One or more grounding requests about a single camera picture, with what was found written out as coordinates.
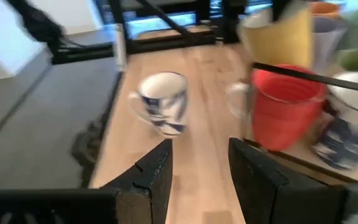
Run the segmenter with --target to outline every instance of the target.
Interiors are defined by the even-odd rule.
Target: white mug
[[[141,99],[147,114],[138,112],[134,99]],[[140,82],[137,92],[128,96],[129,106],[138,118],[152,124],[166,138],[183,132],[186,126],[187,80],[175,72],[153,74]]]
[[[344,72],[334,77],[358,83],[358,72]],[[328,88],[325,125],[313,149],[322,161],[335,169],[354,169],[358,165],[358,91],[330,85]]]

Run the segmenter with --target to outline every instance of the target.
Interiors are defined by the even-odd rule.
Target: red plastic cup
[[[296,65],[278,67],[312,74]],[[322,110],[326,86],[264,70],[253,75],[252,130],[255,140],[272,151],[297,142]]]

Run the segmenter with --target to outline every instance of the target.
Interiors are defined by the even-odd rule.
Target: light wood surface
[[[198,33],[198,32],[209,31],[210,28],[207,26],[194,26],[194,27],[187,28],[187,30],[192,33]],[[173,35],[180,35],[180,34],[178,31],[172,30],[172,29],[156,30],[156,31],[141,33],[136,37],[136,39],[144,40],[144,39],[150,39],[150,38],[156,38],[156,37],[166,37],[166,36],[173,36]]]
[[[327,164],[325,164],[322,160],[318,159],[318,157],[312,152],[311,147],[303,144],[302,142],[295,144],[293,147],[281,153],[283,154],[281,156],[290,156],[301,161],[306,161],[307,163],[318,167],[319,169],[315,170],[318,170],[319,173],[322,172],[327,175],[331,174],[330,176],[336,177],[339,180],[348,179],[345,180],[346,182],[358,182],[358,168],[351,171],[333,169],[332,167],[329,167]]]
[[[114,179],[162,141],[129,110],[127,96],[141,79],[161,71],[188,80],[187,127],[173,140],[173,183],[168,224],[244,223],[232,184],[227,146],[240,137],[240,122],[227,109],[225,89],[244,78],[241,45],[200,46],[131,55],[108,124],[91,187]]]

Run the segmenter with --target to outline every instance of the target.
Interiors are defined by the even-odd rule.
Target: gray carpet
[[[71,144],[103,111],[116,80],[114,65],[104,58],[52,67],[0,130],[0,189],[79,185],[81,167],[69,155]],[[14,92],[6,90],[0,106],[9,107]]]
[[[42,79],[48,67],[48,54],[42,52],[26,66],[20,75],[0,80],[0,122],[31,86]]]
[[[113,26],[105,26],[102,30],[73,34],[68,38],[78,44],[89,45],[115,41],[116,35]]]

